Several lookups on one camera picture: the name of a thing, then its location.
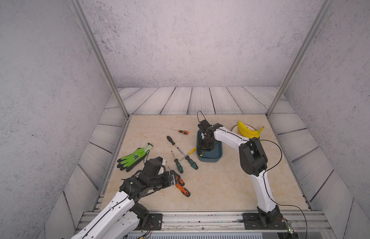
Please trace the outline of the orange screwdriver large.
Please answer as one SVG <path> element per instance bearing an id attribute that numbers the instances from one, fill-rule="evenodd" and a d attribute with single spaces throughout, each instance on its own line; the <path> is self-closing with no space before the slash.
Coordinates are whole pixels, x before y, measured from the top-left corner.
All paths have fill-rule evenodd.
<path id="1" fill-rule="evenodd" d="M 190 197 L 191 193 L 183 185 L 181 185 L 180 183 L 177 183 L 176 187 L 182 192 L 183 195 L 185 195 L 186 197 Z"/>

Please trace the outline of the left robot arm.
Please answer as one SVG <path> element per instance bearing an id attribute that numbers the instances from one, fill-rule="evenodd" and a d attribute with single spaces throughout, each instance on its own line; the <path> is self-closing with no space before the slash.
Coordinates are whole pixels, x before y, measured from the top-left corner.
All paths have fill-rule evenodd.
<path id="1" fill-rule="evenodd" d="M 154 225 L 149 221 L 149 210 L 138 201 L 181 181 L 174 170 L 166 170 L 165 163 L 161 157 L 149 159 L 142 170 L 124 179 L 105 209 L 73 238 L 122 239 L 135 229 L 145 230 L 140 238 L 148 238 Z"/>

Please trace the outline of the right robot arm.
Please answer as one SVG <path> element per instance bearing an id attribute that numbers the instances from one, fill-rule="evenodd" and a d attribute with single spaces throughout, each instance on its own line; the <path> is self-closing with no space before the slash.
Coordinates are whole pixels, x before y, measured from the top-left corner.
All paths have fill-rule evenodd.
<path id="1" fill-rule="evenodd" d="M 282 214 L 278 205 L 273 200 L 266 170 L 268 158 L 258 138 L 245 138 L 239 136 L 216 123 L 211 125 L 207 120 L 198 124 L 201 136 L 198 137 L 197 148 L 204 151 L 214 150 L 216 141 L 227 144 L 239 152 L 240 166 L 245 173 L 250 175 L 258 202 L 258 224 L 265 229 L 275 226 Z"/>

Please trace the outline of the teal storage box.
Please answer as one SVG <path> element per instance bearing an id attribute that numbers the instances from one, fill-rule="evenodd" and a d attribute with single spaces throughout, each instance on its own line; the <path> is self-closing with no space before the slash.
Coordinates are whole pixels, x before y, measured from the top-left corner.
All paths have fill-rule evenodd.
<path id="1" fill-rule="evenodd" d="M 199 147 L 199 144 L 200 144 L 199 141 L 201 140 L 201 138 L 202 138 L 202 132 L 200 130 L 198 130 L 198 132 L 197 132 L 197 150 L 196 150 L 198 159 L 201 162 L 208 162 L 208 163 L 218 162 L 223 156 L 222 142 L 215 140 L 214 141 L 214 149 L 211 150 L 211 151 L 203 151 L 203 156 L 200 157 L 199 152 L 198 152 L 199 151 L 198 147 Z"/>

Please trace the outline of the small orange black screwdriver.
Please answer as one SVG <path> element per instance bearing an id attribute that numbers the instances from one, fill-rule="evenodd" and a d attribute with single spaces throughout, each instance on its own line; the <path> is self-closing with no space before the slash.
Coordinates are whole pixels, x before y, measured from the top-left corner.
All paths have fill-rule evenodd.
<path id="1" fill-rule="evenodd" d="M 185 135 L 189 135 L 190 134 L 187 130 L 181 130 L 181 129 L 172 129 L 172 130 L 175 130 L 178 133 L 185 134 Z"/>

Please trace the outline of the patterned round plate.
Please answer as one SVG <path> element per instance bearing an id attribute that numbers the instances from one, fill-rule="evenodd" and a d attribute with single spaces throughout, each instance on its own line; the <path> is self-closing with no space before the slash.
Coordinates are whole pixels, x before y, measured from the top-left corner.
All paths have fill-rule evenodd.
<path id="1" fill-rule="evenodd" d="M 248 125 L 248 124 L 244 124 L 245 127 L 247 127 L 249 130 L 253 130 L 253 131 L 256 131 L 256 129 L 254 127 L 252 127 L 251 125 Z M 240 131 L 239 131 L 239 128 L 238 128 L 238 125 L 235 125 L 232 129 L 231 129 L 232 132 L 236 133 L 236 134 L 241 134 Z"/>

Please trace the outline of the yellow banana bunch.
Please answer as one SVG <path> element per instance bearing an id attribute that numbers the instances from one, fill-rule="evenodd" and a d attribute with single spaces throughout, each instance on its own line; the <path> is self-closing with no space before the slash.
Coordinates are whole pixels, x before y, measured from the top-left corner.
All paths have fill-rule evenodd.
<path id="1" fill-rule="evenodd" d="M 261 127 L 259 130 L 251 130 L 249 129 L 244 123 L 241 121 L 237 124 L 238 130 L 242 136 L 247 138 L 260 138 L 261 132 L 264 130 L 264 126 Z"/>

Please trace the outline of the green black work glove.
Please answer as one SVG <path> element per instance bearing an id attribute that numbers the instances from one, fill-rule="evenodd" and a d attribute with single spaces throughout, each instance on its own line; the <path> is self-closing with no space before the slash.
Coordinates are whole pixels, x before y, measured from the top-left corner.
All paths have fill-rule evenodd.
<path id="1" fill-rule="evenodd" d="M 137 164 L 144 161 L 148 157 L 152 148 L 153 145 L 151 143 L 147 143 L 144 148 L 138 148 L 132 154 L 119 158 L 117 160 L 116 167 L 120 171 L 131 171 Z"/>

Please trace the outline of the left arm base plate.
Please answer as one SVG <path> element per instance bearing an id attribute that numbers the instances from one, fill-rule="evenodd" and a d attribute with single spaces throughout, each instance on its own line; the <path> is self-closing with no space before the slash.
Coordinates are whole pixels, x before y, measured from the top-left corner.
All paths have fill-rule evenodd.
<path id="1" fill-rule="evenodd" d="M 163 214 L 149 213 L 140 219 L 135 231 L 160 231 L 162 223 Z"/>

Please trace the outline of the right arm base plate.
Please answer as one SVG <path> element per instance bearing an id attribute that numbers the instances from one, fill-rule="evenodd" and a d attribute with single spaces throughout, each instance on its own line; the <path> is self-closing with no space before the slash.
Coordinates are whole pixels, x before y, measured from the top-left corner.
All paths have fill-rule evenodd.
<path id="1" fill-rule="evenodd" d="M 243 223 L 246 230 L 287 230 L 287 224 L 282 220 L 269 225 L 262 224 L 258 213 L 243 213 Z"/>

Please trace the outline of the aluminium front rail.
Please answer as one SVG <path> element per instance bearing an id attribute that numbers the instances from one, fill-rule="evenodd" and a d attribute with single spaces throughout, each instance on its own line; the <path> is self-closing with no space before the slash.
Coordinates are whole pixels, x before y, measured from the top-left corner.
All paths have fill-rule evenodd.
<path id="1" fill-rule="evenodd" d="M 99 213 L 85 213 L 80 220 L 79 231 Z M 336 237 L 321 211 L 283 211 L 282 218 L 279 220 L 287 224 L 287 230 L 246 230 L 242 214 L 255 213 L 254 211 L 154 211 L 153 213 L 163 214 L 163 223 L 162 230 L 152 231 L 151 237 L 157 233 L 164 235 L 181 233 L 190 238 L 196 238 L 199 234 L 213 233 L 223 233 L 228 236 L 235 236 L 237 233 L 255 233 L 257 236 L 263 233 L 277 233 L 284 239 L 311 239 L 316 235 L 325 239 Z M 141 237 L 145 232 L 134 230 L 129 234 Z"/>

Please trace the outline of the left aluminium frame post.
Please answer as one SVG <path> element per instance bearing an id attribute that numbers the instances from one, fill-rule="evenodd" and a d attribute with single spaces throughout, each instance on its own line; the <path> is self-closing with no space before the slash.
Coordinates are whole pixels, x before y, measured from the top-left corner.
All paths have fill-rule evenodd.
<path id="1" fill-rule="evenodd" d="M 89 43 L 91 49 L 92 49 L 92 52 L 95 56 L 95 59 L 98 63 L 98 65 L 100 66 L 101 68 L 101 71 L 105 77 L 105 80 L 106 82 L 108 83 L 111 91 L 112 91 L 112 94 L 113 96 L 115 97 L 115 100 L 118 104 L 118 106 L 121 108 L 121 111 L 124 115 L 124 117 L 126 117 L 127 119 L 129 118 L 129 113 L 123 103 L 123 100 L 119 94 L 119 91 L 117 90 L 117 87 L 115 85 L 115 82 L 112 78 L 112 75 L 110 73 L 110 70 L 105 62 L 105 59 L 101 53 L 101 50 L 96 42 L 96 39 L 93 35 L 93 32 L 91 30 L 91 27 L 86 19 L 86 16 L 85 16 L 85 13 L 81 7 L 81 4 L 80 4 L 80 1 L 78 0 L 70 0 L 69 1 L 72 9 L 73 9 L 73 12 L 74 14 L 76 15 L 76 18 L 78 20 L 78 23 L 85 35 L 85 38 L 87 40 L 87 42 Z"/>

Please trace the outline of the aluminium frame post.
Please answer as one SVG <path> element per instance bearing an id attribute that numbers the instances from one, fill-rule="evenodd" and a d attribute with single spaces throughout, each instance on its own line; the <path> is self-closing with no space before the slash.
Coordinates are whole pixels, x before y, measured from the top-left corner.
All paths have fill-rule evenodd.
<path id="1" fill-rule="evenodd" d="M 298 67 L 300 66 L 301 62 L 303 61 L 307 51 L 308 51 L 308 48 L 310 47 L 311 43 L 313 42 L 314 38 L 316 37 L 316 35 L 318 34 L 318 31 L 319 29 L 321 28 L 325 18 L 327 17 L 331 7 L 332 7 L 332 4 L 333 4 L 333 0 L 325 0 L 323 1 L 322 3 L 322 6 L 320 8 L 320 10 L 318 11 L 317 13 L 317 16 L 315 18 L 315 20 L 313 21 L 310 29 L 308 30 L 289 70 L 287 71 L 283 81 L 281 82 L 279 88 L 278 88 L 278 91 L 277 93 L 275 94 L 275 97 L 268 109 L 268 111 L 266 112 L 266 117 L 267 119 L 270 118 L 271 114 L 274 112 L 274 110 L 276 109 L 282 95 L 285 93 L 287 87 L 289 86 L 293 76 L 295 75 L 295 73 L 297 72 L 297 69 Z"/>
<path id="2" fill-rule="evenodd" d="M 89 43 L 91 49 L 92 49 L 92 52 L 95 56 L 95 59 L 98 63 L 98 65 L 100 66 L 101 68 L 101 71 L 105 77 L 105 80 L 106 82 L 108 83 L 111 91 L 112 91 L 112 94 L 113 96 L 115 97 L 115 100 L 118 104 L 118 106 L 121 108 L 121 111 L 124 115 L 124 117 L 126 117 L 127 119 L 129 118 L 129 113 L 123 103 L 123 100 L 119 94 L 119 91 L 117 90 L 117 87 L 115 85 L 115 82 L 112 78 L 112 75 L 110 73 L 110 70 L 105 62 L 105 59 L 101 53 L 101 50 L 96 42 L 96 39 L 93 35 L 93 32 L 91 30 L 91 27 L 86 19 L 86 16 L 85 16 L 85 13 L 81 7 L 81 4 L 80 4 L 80 1 L 78 0 L 70 0 L 69 1 L 72 9 L 73 9 L 73 12 L 74 14 L 76 15 L 76 18 L 78 20 L 78 23 L 85 35 L 85 38 L 87 40 L 87 42 Z"/>

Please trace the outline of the right aluminium frame post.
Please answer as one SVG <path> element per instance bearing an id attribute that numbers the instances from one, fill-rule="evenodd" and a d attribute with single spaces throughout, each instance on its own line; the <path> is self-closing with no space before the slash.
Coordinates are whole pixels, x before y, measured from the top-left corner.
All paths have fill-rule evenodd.
<path id="1" fill-rule="evenodd" d="M 274 110 L 276 109 L 282 95 L 285 93 L 287 87 L 289 86 L 293 76 L 295 75 L 295 73 L 297 72 L 297 69 L 298 67 L 300 66 L 301 62 L 303 61 L 307 51 L 308 51 L 308 48 L 310 47 L 311 43 L 313 42 L 314 38 L 316 37 L 316 35 L 318 34 L 318 31 L 319 29 L 321 28 L 325 18 L 327 17 L 331 7 L 332 7 L 332 4 L 333 4 L 333 0 L 325 0 L 323 1 L 322 3 L 322 6 L 320 8 L 320 10 L 318 11 L 317 13 L 317 16 L 315 18 L 315 20 L 313 21 L 310 29 L 308 30 L 289 70 L 287 71 L 283 81 L 281 82 L 279 88 L 278 88 L 278 91 L 277 93 L 275 94 L 275 97 L 268 109 L 268 111 L 266 112 L 266 117 L 267 119 L 270 118 L 271 114 L 274 112 Z"/>

